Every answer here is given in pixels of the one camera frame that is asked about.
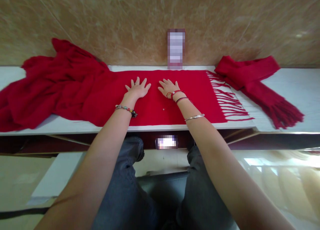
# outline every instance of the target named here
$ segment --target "black bracelet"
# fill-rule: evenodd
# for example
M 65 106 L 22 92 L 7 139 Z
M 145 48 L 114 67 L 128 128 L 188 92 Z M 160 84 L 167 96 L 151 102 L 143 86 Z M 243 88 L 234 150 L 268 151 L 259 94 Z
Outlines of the black bracelet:
M 132 110 L 131 115 L 132 115 L 132 118 L 136 118 L 138 113 L 136 113 L 134 110 Z
M 180 101 L 180 100 L 182 100 L 182 99 L 188 99 L 188 97 L 182 97 L 182 98 L 179 98 L 177 101 L 176 101 L 176 103 L 178 103 L 178 101 Z

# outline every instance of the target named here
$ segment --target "scarf fringe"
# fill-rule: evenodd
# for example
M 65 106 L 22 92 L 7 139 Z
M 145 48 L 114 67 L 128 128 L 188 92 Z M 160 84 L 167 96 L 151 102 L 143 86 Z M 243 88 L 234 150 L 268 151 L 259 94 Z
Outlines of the scarf fringe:
M 287 129 L 294 127 L 297 122 L 303 122 L 304 114 L 285 99 L 271 107 L 263 107 L 263 110 L 272 119 L 276 129 Z
M 254 118 L 242 118 L 242 119 L 232 119 L 233 116 L 250 116 L 248 112 L 243 108 L 241 102 L 236 98 L 235 94 L 232 92 L 226 92 L 221 90 L 219 87 L 231 88 L 224 80 L 224 78 L 216 73 L 207 71 L 208 78 L 210 80 L 211 86 L 214 93 L 217 96 L 218 104 L 226 118 L 227 121 L 247 121 Z

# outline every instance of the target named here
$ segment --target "red string bracelet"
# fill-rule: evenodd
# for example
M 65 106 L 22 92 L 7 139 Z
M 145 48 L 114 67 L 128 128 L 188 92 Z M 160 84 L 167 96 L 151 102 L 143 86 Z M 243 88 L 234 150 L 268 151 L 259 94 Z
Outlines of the red string bracelet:
M 184 91 L 182 91 L 182 90 L 173 91 L 173 92 L 171 93 L 170 99 L 173 100 L 173 95 L 174 95 L 175 93 L 179 92 L 179 91 L 181 91 L 181 92 L 184 93 Z

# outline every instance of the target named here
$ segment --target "right hand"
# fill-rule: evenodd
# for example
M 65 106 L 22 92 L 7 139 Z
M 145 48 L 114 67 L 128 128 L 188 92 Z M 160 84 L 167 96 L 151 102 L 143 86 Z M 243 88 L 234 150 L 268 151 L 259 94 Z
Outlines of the right hand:
M 176 81 L 175 84 L 172 83 L 172 81 L 170 81 L 169 79 L 166 80 L 166 79 L 163 79 L 163 81 L 159 81 L 160 85 L 162 87 L 158 87 L 159 91 L 161 91 L 161 93 L 167 97 L 167 98 L 170 98 L 171 97 L 171 94 L 168 94 L 169 92 L 174 92 L 176 90 L 180 90 L 179 88 L 179 85 L 178 85 L 178 82 Z
M 151 87 L 151 83 L 149 83 L 148 85 L 146 85 L 146 83 L 147 83 L 147 79 L 146 78 L 143 80 L 143 82 L 141 84 L 140 84 L 140 78 L 139 77 L 137 77 L 136 82 L 134 82 L 131 79 L 131 87 L 125 85 L 126 89 L 128 90 L 126 95 L 132 96 L 136 101 L 139 98 L 144 97 L 148 93 L 148 90 Z

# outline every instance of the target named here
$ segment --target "bracelet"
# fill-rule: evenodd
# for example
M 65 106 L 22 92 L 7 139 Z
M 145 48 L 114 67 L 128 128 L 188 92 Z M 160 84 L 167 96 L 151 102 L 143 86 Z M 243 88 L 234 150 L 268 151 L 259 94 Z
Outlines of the bracelet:
M 179 91 L 181 91 L 181 92 L 184 93 L 184 91 L 182 91 L 182 90 L 173 91 L 173 92 L 171 93 L 170 99 L 173 100 L 173 95 L 174 95 L 175 93 L 179 92 Z
M 188 121 L 188 120 L 191 120 L 191 119 L 196 119 L 196 118 L 199 118 L 199 117 L 204 117 L 204 114 L 201 114 L 201 115 L 196 115 L 196 116 L 194 116 L 194 117 L 191 117 L 191 118 L 187 118 L 187 119 L 185 119 L 184 121 L 186 122 L 186 121 Z
M 179 98 L 177 101 L 176 101 L 176 103 L 178 103 L 180 100 L 182 100 L 182 99 L 189 99 L 188 97 L 182 97 L 182 98 Z
M 126 106 L 122 106 L 122 105 L 116 105 L 115 110 L 121 109 L 121 108 L 129 111 L 129 112 L 131 113 L 131 115 L 132 115 L 133 118 L 136 118 L 137 115 L 138 115 L 138 113 L 136 113 L 136 112 L 134 111 L 134 109 L 130 109 L 130 108 L 128 108 L 128 107 L 126 107 Z

